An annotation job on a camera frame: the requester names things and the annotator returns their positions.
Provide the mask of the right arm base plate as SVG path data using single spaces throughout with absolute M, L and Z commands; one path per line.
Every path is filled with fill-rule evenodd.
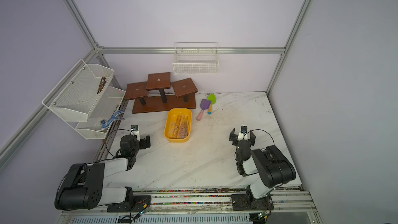
M 234 211 L 272 211 L 274 205 L 270 196 L 255 199 L 245 194 L 231 195 Z

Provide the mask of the pink triangle ruler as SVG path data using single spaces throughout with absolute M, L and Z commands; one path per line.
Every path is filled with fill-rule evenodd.
M 187 138 L 189 135 L 189 127 L 187 125 L 185 126 L 181 126 L 178 130 L 177 133 L 177 138 L 178 139 L 185 139 Z

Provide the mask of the yellow plastic storage box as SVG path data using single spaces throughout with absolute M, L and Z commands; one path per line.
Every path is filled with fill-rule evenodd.
M 164 137 L 171 143 L 188 141 L 192 125 L 192 111 L 187 108 L 174 108 L 168 112 Z

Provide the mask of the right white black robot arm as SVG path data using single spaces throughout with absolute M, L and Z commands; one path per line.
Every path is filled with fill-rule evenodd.
M 296 179 L 294 166 L 275 145 L 274 139 L 271 139 L 272 145 L 266 148 L 252 149 L 256 136 L 253 130 L 243 125 L 240 133 L 230 132 L 229 141 L 236 147 L 234 158 L 239 175 L 259 176 L 247 187 L 244 195 L 235 196 L 234 202 L 241 200 L 249 205 L 266 201 L 273 190 Z

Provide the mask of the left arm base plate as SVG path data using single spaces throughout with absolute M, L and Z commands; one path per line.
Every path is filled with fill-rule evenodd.
M 107 207 L 108 213 L 138 213 L 148 208 L 151 196 L 133 196 L 122 203 L 110 204 Z

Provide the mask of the pink long straight ruler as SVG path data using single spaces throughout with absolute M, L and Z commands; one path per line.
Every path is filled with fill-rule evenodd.
M 182 115 L 176 116 L 176 119 L 174 122 L 172 122 L 172 129 L 171 129 L 171 138 L 172 139 L 177 139 L 177 133 L 180 128 L 181 120 L 183 119 Z

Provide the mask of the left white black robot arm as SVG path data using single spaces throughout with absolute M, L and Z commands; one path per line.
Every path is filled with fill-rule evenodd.
M 104 179 L 132 169 L 139 150 L 150 146 L 149 135 L 139 140 L 131 133 L 121 138 L 114 158 L 73 164 L 57 189 L 55 208 L 74 211 L 105 205 L 109 213 L 140 212 L 148 208 L 151 196 L 135 196 L 128 186 L 105 186 Z

